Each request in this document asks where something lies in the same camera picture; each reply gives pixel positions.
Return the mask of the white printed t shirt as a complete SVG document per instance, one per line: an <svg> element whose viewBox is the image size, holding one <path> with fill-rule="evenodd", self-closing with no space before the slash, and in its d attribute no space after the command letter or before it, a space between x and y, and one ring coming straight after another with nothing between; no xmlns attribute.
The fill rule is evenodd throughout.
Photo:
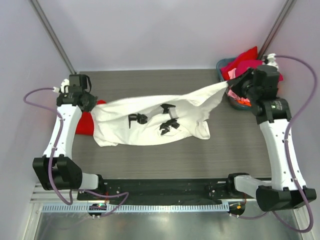
<svg viewBox="0 0 320 240"><path fill-rule="evenodd" d="M188 137L208 140L207 120L228 84L215 83L183 95L153 95L98 104L91 111L93 138L101 147L154 146Z"/></svg>

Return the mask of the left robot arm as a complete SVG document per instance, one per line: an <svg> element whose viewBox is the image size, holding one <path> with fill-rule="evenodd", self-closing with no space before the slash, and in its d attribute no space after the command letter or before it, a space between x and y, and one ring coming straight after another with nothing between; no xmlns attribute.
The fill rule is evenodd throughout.
<svg viewBox="0 0 320 240"><path fill-rule="evenodd" d="M83 113L97 105L98 98L91 94L92 84L85 74L71 74L58 89L57 114L54 129L42 157L33 160L32 167L42 187L51 191L88 190L90 196L100 200L106 187L97 174L84 173L72 160L72 149L77 125Z"/></svg>

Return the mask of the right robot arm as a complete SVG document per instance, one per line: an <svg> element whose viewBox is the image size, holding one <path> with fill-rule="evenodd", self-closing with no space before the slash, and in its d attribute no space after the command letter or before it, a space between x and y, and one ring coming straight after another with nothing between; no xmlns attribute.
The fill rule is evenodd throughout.
<svg viewBox="0 0 320 240"><path fill-rule="evenodd" d="M231 173L225 191L231 198L244 193L256 199L264 212L298 209L317 198L316 190L307 187L298 165L290 130L293 122L290 107L277 96L279 78L276 67L259 65L228 81L236 95L250 101L267 146L271 182L248 173Z"/></svg>

